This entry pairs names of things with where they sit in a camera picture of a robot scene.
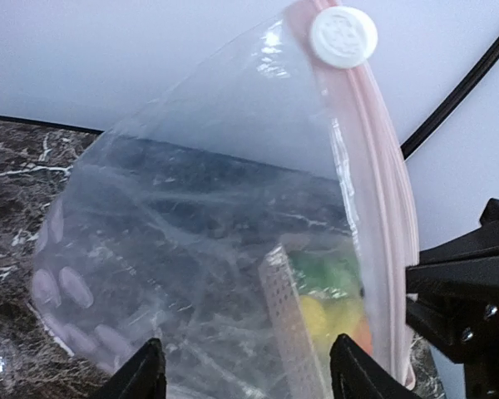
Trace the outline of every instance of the black cable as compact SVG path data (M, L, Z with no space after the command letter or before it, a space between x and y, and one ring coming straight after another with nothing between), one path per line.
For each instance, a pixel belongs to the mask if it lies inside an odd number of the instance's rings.
M477 64L467 73L457 87L442 104L408 137L401 145L407 159L423 142L451 115L481 79L492 69L499 59L499 37L484 53Z
M66 131L80 131L82 133L92 133L93 135L100 135L102 133L102 131L99 131L97 129L88 129L86 127L63 125L61 123L34 121L31 119L15 118L12 116L0 116L0 121L14 122L14 123L26 123L29 125L51 127L52 129L63 129Z

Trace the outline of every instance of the marble countertop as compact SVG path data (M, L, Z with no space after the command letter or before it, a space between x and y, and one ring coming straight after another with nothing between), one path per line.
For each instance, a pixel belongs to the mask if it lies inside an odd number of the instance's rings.
M0 121L0 398L88 397L108 376L45 331L29 294L37 231L95 135ZM444 397L427 343L413 346L416 392Z

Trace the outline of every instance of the wrinkled plastic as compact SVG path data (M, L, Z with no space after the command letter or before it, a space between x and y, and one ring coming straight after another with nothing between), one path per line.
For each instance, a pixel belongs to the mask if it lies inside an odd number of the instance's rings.
M404 382L412 196L368 67L308 48L331 5L303 0L237 38L74 165L32 281L72 351L113 373L155 336L174 397L326 397L315 299L325 342L346 308L338 329ZM309 290L307 264L327 270Z

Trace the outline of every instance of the green candy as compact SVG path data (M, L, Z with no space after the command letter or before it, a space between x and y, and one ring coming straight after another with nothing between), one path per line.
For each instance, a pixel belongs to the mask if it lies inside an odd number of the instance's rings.
M336 299L360 293L358 262L354 256L293 252L289 260L299 294Z

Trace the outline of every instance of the white valve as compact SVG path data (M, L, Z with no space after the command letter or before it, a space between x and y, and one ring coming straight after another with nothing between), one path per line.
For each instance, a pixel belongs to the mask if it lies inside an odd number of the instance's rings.
M353 7L323 10L313 21L310 42L316 56L337 68L353 68L375 51L377 28L372 18Z

